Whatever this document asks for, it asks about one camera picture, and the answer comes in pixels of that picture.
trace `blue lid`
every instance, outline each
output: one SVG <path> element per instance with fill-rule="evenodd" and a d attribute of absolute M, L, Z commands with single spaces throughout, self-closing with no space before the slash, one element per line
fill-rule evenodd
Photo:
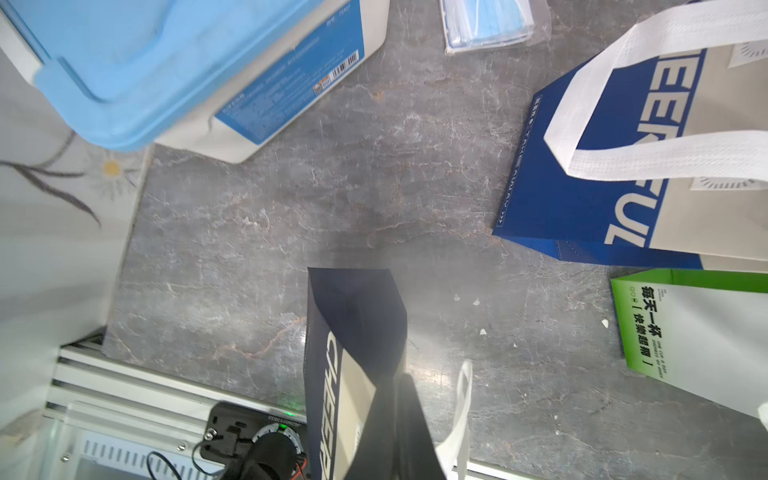
<path fill-rule="evenodd" d="M 0 0 L 43 63 L 35 85 L 85 140 L 133 150 L 323 0 Z"/>

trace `black cable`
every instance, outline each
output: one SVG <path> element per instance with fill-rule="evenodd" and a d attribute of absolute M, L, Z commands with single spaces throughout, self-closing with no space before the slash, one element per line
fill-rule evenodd
<path fill-rule="evenodd" d="M 174 477 L 176 477 L 177 480 L 182 480 L 181 475 L 179 475 L 179 472 L 176 470 L 176 467 L 174 467 L 174 464 L 170 463 L 170 460 L 165 458 L 165 455 L 163 455 L 160 452 L 155 452 L 155 451 L 147 453 L 147 460 L 146 460 L 147 471 L 149 472 L 149 476 L 152 477 L 152 480 L 157 480 L 157 477 L 155 477 L 154 473 L 152 472 L 152 466 L 149 463 L 149 458 L 152 455 L 157 456 L 160 460 L 165 462 L 165 465 L 167 465 L 167 467 L 170 468 L 170 472 L 174 474 Z"/>
<path fill-rule="evenodd" d="M 200 447 L 203 445 L 203 443 L 204 443 L 204 442 L 205 442 L 205 441 L 203 440 L 202 442 L 200 442 L 200 443 L 198 443 L 197 445 L 195 445 L 195 446 L 194 446 L 194 448 L 192 449 L 192 466 L 193 466 L 193 467 L 195 467 L 195 469 L 196 469 L 198 472 L 200 472 L 200 473 L 202 473 L 202 474 L 204 474 L 204 475 L 208 475 L 209 477 L 214 477 L 214 478 L 216 478 L 218 475 L 221 475 L 221 474 L 224 472 L 224 470 L 220 470 L 220 471 L 218 471 L 218 472 L 215 472 L 215 473 L 209 473 L 209 472 L 206 472 L 205 470 L 203 470 L 203 469 L 202 469 L 202 468 L 201 468 L 201 467 L 200 467 L 200 466 L 197 464 L 197 462 L 195 462 L 195 461 L 194 461 L 194 453 L 195 453 L 195 451 L 196 451 L 198 448 L 200 448 Z"/>

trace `black electronic device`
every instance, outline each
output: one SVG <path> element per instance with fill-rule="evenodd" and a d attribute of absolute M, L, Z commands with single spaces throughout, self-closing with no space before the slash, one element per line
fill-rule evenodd
<path fill-rule="evenodd" d="M 210 410 L 200 456 L 224 464 L 220 480 L 309 480 L 306 424 L 232 403 Z"/>

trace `barcode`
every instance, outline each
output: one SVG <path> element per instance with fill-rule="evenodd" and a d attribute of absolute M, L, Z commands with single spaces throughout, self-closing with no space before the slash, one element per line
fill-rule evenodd
<path fill-rule="evenodd" d="M 347 59 L 334 68 L 328 75 L 326 75 L 320 82 L 313 87 L 315 94 L 319 95 L 323 90 L 328 88 L 328 85 L 332 84 L 334 80 L 340 77 L 347 69 L 353 66 L 360 59 L 360 53 L 355 50 Z"/>

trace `yellow flower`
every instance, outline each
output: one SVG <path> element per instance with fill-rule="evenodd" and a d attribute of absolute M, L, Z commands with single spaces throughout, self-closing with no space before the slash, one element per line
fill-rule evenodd
<path fill-rule="evenodd" d="M 138 155 L 106 150 L 92 154 L 87 169 L 91 186 L 110 200 L 135 190 L 140 171 L 141 159 Z"/>

